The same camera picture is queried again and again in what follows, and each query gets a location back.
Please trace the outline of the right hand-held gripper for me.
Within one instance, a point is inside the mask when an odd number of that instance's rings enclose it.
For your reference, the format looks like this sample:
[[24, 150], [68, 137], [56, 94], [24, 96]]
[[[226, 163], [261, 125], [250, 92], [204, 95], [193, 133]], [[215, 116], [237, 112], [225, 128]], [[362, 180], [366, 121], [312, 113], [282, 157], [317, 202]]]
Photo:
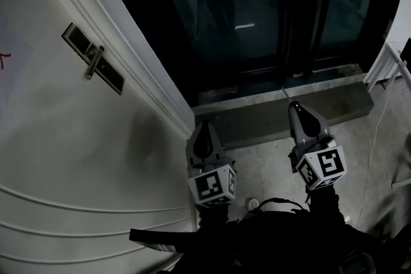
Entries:
[[[347, 173], [344, 151], [333, 136], [327, 137], [331, 133], [325, 118], [314, 109], [292, 101], [288, 120], [291, 136], [299, 146], [289, 154], [292, 172], [300, 175], [307, 189], [321, 189], [341, 179]], [[311, 144], [305, 144], [311, 140], [314, 140]]]

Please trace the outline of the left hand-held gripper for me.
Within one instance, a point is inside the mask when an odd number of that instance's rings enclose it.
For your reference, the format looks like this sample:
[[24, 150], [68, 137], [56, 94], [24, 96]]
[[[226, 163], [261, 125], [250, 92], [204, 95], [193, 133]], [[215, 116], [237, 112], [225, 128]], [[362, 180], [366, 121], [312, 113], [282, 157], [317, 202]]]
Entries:
[[[211, 148], [208, 158], [207, 128]], [[191, 134], [186, 144], [186, 158], [188, 184], [196, 205], [213, 208], [235, 200], [235, 161], [226, 160], [223, 144], [210, 121], [202, 121]]]

